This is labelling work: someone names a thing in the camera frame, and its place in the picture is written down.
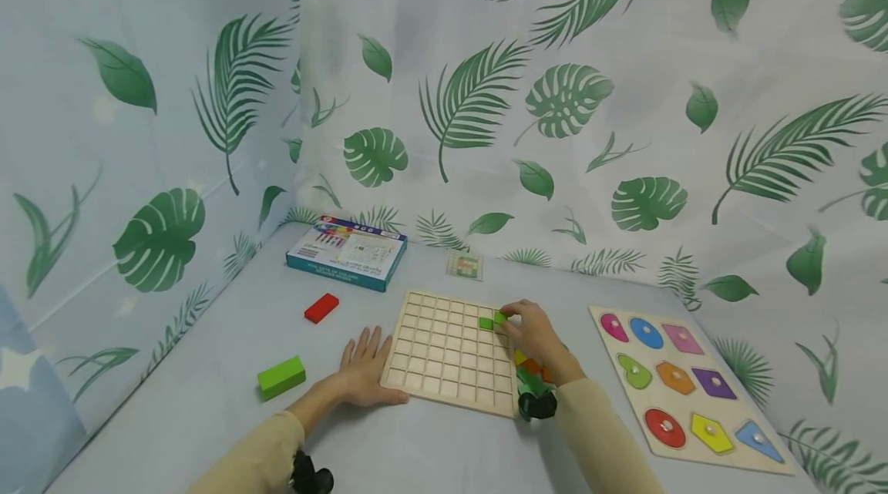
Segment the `beige sleeve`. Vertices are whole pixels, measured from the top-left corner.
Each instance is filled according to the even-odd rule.
[[[555,420],[592,492],[665,494],[601,384],[583,378],[555,395]]]
[[[188,494],[287,492],[293,458],[305,430],[290,412],[276,413],[241,438],[195,482]]]

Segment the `light blue tabletop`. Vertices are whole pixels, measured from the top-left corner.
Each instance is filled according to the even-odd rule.
[[[546,308],[586,373],[610,393],[667,492],[817,493],[801,470],[795,477],[775,476],[650,454],[586,307],[688,318],[671,294],[494,259],[485,259],[484,282],[475,282],[445,274],[446,250],[417,244],[409,245],[388,291],[380,294],[286,267],[286,250],[307,229],[283,227],[268,241],[48,492],[183,492],[252,426],[333,372],[345,343],[362,326],[381,324],[391,332],[405,292],[414,289],[495,306],[527,297]],[[339,297],[339,307],[311,324],[304,309],[326,292]],[[691,332],[707,352],[717,353],[696,324]],[[293,355],[302,358],[308,380],[261,402],[257,372]],[[372,411],[339,408],[306,449],[316,466],[332,470],[334,492],[344,494],[588,492],[554,419],[528,425],[419,398]]]

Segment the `wooden shape puzzle board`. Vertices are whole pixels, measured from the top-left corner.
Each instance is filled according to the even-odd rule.
[[[398,316],[381,384],[410,394],[512,418],[518,384],[512,343],[479,329],[494,307],[408,291]]]
[[[771,423],[736,395],[734,374],[678,319],[589,307],[651,452],[796,474]]]

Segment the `black object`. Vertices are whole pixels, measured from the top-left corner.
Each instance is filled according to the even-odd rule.
[[[530,392],[525,392],[518,398],[518,408],[523,415],[529,418],[549,418],[555,415],[557,400],[551,390],[536,397]]]
[[[305,452],[296,452],[290,484],[296,494],[329,494],[333,492],[333,474],[329,469],[315,471],[315,464]]]

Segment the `toy box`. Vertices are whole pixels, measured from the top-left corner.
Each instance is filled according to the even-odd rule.
[[[407,237],[323,215],[287,252],[287,265],[385,291],[407,250]]]

